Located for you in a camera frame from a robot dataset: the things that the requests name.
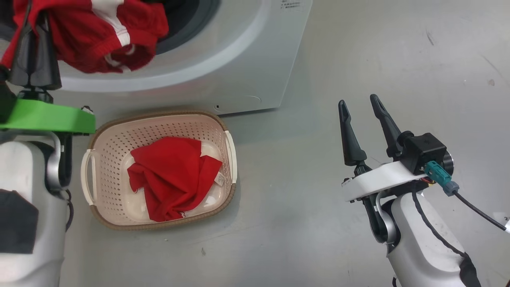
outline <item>gray floor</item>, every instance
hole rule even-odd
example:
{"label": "gray floor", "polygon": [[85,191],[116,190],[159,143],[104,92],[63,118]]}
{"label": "gray floor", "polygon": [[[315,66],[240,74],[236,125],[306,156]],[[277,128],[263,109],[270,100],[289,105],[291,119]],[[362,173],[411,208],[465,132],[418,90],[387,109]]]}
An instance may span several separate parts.
{"label": "gray floor", "polygon": [[[280,109],[225,117],[239,187],[217,216],[174,229],[98,223],[72,183],[62,286],[391,286],[361,203],[344,203],[337,103],[368,163],[388,162],[369,94],[402,130],[431,132],[456,159],[463,195],[510,213],[507,1],[316,0]],[[76,141],[76,161],[87,139]],[[425,194],[473,258],[483,286],[510,278],[510,236],[438,188]]]}

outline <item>washing machine drum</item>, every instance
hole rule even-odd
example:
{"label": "washing machine drum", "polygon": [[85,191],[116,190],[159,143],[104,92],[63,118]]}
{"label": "washing machine drum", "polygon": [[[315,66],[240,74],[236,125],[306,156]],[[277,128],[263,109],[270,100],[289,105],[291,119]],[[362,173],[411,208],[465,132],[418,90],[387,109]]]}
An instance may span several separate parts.
{"label": "washing machine drum", "polygon": [[[213,18],[220,0],[143,0],[162,3],[170,27],[168,35],[158,41],[157,54],[168,52],[195,37]],[[12,16],[13,0],[0,0],[0,39],[10,41],[16,30]]]}

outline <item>white washing machine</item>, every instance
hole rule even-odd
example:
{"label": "white washing machine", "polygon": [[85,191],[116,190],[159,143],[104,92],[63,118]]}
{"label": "white washing machine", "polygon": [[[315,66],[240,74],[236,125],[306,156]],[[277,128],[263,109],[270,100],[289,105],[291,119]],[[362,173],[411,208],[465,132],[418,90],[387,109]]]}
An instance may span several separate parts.
{"label": "white washing machine", "polygon": [[[165,3],[172,31],[153,61],[124,74],[61,63],[55,103],[89,105],[99,124],[175,106],[217,114],[280,106],[312,0],[153,1]],[[0,26],[5,39],[10,26]]]}

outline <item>red garment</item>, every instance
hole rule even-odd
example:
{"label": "red garment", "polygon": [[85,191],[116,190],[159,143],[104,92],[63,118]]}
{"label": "red garment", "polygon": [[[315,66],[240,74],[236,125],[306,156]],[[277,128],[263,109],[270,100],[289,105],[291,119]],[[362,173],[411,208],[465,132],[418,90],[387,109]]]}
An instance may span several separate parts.
{"label": "red garment", "polygon": [[127,169],[131,189],[145,189],[151,220],[182,218],[180,212],[194,209],[207,195],[222,163],[200,157],[201,145],[191,138],[165,137],[131,151],[135,158]]}
{"label": "red garment", "polygon": [[[23,25],[28,0],[14,0],[14,21]],[[57,58],[85,73],[136,70],[156,54],[158,38],[168,34],[162,4],[140,0],[32,0],[32,27],[46,10]],[[2,64],[11,67],[21,28]]]}

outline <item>cable connector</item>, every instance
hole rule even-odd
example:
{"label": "cable connector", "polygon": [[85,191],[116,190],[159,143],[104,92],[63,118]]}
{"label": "cable connector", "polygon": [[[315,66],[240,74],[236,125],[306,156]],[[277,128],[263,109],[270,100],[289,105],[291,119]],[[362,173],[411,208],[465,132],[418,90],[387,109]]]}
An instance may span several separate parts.
{"label": "cable connector", "polygon": [[459,190],[458,184],[451,180],[451,175],[435,161],[429,161],[425,165],[425,174],[437,182],[447,196],[453,196],[453,193]]}

